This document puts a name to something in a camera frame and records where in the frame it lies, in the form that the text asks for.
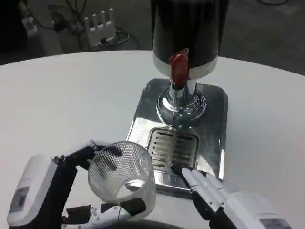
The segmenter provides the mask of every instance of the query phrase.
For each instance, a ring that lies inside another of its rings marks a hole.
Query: drip tray
[[[198,138],[193,134],[154,128],[147,150],[154,170],[172,173],[171,164],[195,167],[197,147]]]
[[[154,179],[159,193],[190,198],[183,180],[171,163],[193,167],[224,177],[224,146],[228,97],[217,86],[197,84],[206,99],[204,114],[185,129],[174,129],[157,114],[157,101],[169,80],[153,79],[142,92],[127,141],[145,147],[152,157]]]

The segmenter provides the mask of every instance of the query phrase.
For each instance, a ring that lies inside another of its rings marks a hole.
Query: transparent cup
[[[117,142],[103,148],[88,169],[91,190],[104,202],[120,204],[141,198],[146,210],[132,219],[142,219],[154,208],[156,185],[147,150],[134,142]]]

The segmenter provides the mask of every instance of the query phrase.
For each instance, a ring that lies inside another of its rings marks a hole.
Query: white robotic hand
[[[211,229],[292,229],[264,197],[250,192],[230,193],[213,175],[173,165],[190,189],[199,214]]]
[[[27,163],[11,201],[7,222],[10,229],[97,229],[130,219],[146,210],[141,198],[66,209],[77,166],[89,169],[88,160],[105,147],[88,142],[69,153],[50,159],[35,155]],[[116,169],[109,161],[109,167]]]

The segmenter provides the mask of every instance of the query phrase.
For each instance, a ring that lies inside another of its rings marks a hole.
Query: floor
[[[88,0],[86,16],[113,7],[115,22],[134,38],[116,49],[151,50],[149,0]],[[250,61],[305,75],[305,1],[281,6],[256,0],[230,0],[220,56]],[[75,38],[61,39],[65,52],[77,52]],[[0,54],[0,64],[44,56],[36,38],[22,52]]]

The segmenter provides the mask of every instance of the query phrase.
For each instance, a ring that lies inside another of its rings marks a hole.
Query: white table
[[[142,88],[165,78],[151,51],[93,52],[0,66],[0,227],[30,156],[58,155],[88,139],[125,140]],[[303,228],[305,77],[220,58],[199,80],[229,96],[225,179],[269,198]],[[81,171],[67,206],[98,201]],[[208,228],[189,200],[161,196],[149,219]]]

